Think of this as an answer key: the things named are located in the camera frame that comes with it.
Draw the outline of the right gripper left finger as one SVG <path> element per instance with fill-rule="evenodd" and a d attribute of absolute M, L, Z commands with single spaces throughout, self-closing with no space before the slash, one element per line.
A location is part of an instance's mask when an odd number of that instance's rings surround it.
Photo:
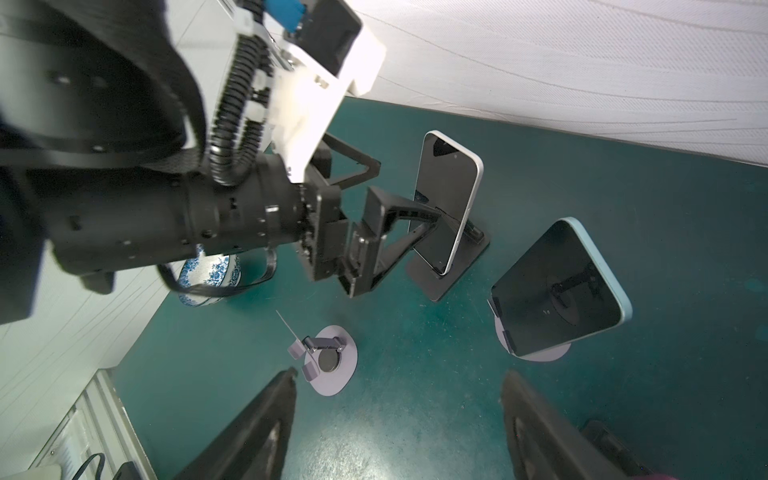
<path fill-rule="evenodd" d="M 279 479 L 293 426 L 297 370 L 279 372 L 178 479 Z"/>

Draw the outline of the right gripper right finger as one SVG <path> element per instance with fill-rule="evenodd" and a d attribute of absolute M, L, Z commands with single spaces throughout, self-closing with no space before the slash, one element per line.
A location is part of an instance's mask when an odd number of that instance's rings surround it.
<path fill-rule="evenodd" d="M 501 405 L 517 479 L 649 479 L 640 462 L 603 423 L 577 429 L 518 371 L 505 374 Z"/>

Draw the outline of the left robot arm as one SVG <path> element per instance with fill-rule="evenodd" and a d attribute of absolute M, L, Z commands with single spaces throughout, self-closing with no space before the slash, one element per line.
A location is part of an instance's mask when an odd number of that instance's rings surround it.
<path fill-rule="evenodd" d="M 236 42 L 213 116 L 172 45 L 162 1 L 1 5 L 1 320 L 30 317 L 45 248 L 94 293 L 117 272 L 199 251 L 293 243 L 310 278 L 374 290 L 441 211 L 370 187 L 359 223 L 343 190 L 380 164 L 328 132 L 386 51 L 343 1 L 235 1 Z"/>

